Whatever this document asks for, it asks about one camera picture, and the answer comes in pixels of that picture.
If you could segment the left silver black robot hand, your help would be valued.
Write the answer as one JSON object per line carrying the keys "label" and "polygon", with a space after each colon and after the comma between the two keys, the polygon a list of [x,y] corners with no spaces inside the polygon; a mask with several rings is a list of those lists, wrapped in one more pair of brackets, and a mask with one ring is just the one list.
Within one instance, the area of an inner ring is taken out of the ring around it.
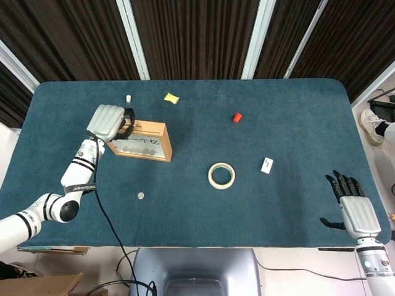
{"label": "left silver black robot hand", "polygon": [[101,104],[91,118],[86,132],[92,138],[105,143],[126,140],[132,134],[135,123],[133,108]]}

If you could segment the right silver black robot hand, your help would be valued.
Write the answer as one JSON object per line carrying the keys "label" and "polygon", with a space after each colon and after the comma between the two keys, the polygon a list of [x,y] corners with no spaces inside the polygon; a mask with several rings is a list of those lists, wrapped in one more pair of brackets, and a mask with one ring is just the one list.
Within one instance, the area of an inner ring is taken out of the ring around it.
{"label": "right silver black robot hand", "polygon": [[331,222],[324,217],[320,222],[327,228],[346,231],[353,239],[377,238],[381,232],[375,209],[362,186],[353,177],[334,170],[326,175],[343,217],[342,222]]}

